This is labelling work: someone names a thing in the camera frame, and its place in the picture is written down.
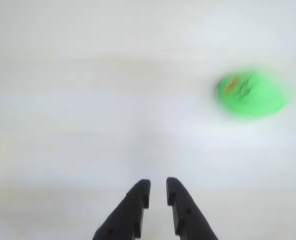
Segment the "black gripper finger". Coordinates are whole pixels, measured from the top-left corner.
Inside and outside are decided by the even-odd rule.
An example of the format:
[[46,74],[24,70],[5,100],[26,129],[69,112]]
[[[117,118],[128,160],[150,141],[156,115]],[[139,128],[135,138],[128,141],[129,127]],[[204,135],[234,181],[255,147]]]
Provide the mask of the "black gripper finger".
[[144,210],[149,208],[150,189],[148,179],[137,182],[97,229],[93,240],[140,239]]
[[167,205],[172,208],[175,235],[182,240],[218,239],[187,189],[177,178],[167,178],[166,189]]

